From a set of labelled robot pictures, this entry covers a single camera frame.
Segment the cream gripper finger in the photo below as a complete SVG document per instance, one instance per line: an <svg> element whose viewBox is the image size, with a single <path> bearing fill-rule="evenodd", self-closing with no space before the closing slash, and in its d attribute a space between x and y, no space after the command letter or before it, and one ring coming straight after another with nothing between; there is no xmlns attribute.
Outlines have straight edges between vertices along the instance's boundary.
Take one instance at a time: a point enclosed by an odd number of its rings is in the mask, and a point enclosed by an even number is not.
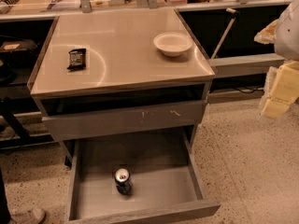
<svg viewBox="0 0 299 224"><path fill-rule="evenodd" d="M299 62L287 61L271 66L266 74L260 114L269 119L282 117L299 98Z"/></svg>
<svg viewBox="0 0 299 224"><path fill-rule="evenodd" d="M278 20L270 22L256 36L254 41L261 44L273 44L275 42L275 31L278 25Z"/></svg>

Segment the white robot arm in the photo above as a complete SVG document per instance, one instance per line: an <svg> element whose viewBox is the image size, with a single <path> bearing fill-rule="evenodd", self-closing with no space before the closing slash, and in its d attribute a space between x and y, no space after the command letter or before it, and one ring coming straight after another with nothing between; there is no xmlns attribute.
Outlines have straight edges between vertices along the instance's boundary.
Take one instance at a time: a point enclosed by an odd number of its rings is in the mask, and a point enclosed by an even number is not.
<svg viewBox="0 0 299 224"><path fill-rule="evenodd" d="M260 102L262 116L278 119L299 98L299 0L293 0L254 40L273 44L275 53L285 59L279 68L269 68Z"/></svg>

